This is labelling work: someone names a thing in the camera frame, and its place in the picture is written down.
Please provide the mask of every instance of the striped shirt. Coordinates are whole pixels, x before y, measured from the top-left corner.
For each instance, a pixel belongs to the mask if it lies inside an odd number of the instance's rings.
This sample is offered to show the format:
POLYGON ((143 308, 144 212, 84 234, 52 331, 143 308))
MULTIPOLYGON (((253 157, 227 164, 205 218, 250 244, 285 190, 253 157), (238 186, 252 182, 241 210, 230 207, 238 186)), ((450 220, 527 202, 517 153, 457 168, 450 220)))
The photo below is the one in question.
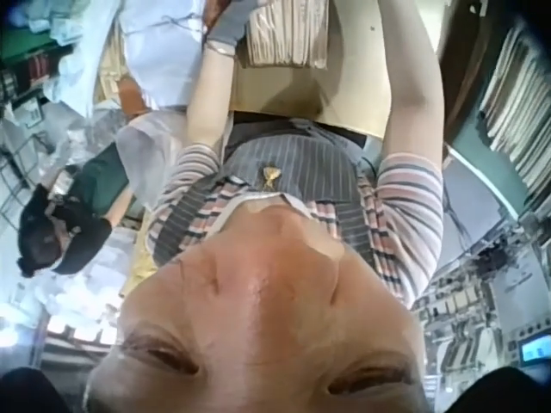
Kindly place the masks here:
MULTIPOLYGON (((205 145, 181 151, 153 211, 146 240, 153 252, 171 208, 199 179, 220 169, 218 155, 205 145)), ((364 211, 365 231, 375 256, 375 272, 393 295, 410 307, 436 271, 443 236, 443 177, 433 163, 412 154, 384 158, 376 185, 367 177, 357 180, 364 211)), ((224 208, 235 197, 256 192, 231 176, 214 189, 193 218, 179 250, 199 243, 224 208)), ((305 202, 312 219, 340 239, 335 206, 326 201, 305 202)))

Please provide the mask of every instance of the gray striped vest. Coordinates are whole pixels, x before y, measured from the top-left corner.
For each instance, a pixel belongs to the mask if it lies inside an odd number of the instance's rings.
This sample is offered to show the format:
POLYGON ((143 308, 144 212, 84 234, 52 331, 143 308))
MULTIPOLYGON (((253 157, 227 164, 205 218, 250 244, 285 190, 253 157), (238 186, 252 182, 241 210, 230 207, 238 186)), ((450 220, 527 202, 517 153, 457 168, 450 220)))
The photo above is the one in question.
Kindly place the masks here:
POLYGON ((173 229, 189 227, 208 196, 228 176, 236 176, 247 182, 252 191, 261 192, 265 184, 263 169, 267 166, 282 171, 275 180, 275 191, 291 194, 304 202, 313 200, 334 205, 343 241, 367 264, 375 267, 357 187, 356 166, 329 140, 296 130, 276 136, 260 136, 238 145, 218 174, 193 184, 184 195, 185 199, 172 207, 158 235, 153 251, 155 261, 163 265, 180 252, 179 245, 186 234, 173 229))

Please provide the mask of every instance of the desk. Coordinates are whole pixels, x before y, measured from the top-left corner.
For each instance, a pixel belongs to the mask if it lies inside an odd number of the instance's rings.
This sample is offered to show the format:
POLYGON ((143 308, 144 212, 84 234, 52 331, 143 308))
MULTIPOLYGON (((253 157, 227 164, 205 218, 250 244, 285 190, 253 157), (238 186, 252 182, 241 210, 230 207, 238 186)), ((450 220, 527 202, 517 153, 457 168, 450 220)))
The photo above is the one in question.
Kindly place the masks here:
MULTIPOLYGON (((449 0, 417 0, 434 49, 449 0)), ((303 117, 382 137, 390 111, 377 0, 330 0, 327 70, 244 68, 237 63, 232 110, 303 117)))

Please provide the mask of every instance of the gold brooch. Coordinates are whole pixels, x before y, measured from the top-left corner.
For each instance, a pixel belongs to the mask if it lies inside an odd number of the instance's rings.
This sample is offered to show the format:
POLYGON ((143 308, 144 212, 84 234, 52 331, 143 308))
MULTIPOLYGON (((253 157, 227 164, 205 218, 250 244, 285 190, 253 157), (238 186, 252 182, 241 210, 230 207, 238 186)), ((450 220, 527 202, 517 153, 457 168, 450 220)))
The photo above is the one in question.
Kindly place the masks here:
POLYGON ((282 170, 274 168, 273 166, 267 166, 263 169, 263 173, 264 179, 266 180, 263 191, 275 191, 274 181, 282 175, 282 170))

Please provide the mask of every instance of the screen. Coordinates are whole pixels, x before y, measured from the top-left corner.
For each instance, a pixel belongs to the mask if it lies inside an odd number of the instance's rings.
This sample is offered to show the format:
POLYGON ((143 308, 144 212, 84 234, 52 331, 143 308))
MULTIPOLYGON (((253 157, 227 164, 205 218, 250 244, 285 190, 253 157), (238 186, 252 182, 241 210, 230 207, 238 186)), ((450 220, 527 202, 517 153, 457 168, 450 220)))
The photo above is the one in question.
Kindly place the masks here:
POLYGON ((522 346, 523 361, 551 358, 551 336, 542 336, 522 346))

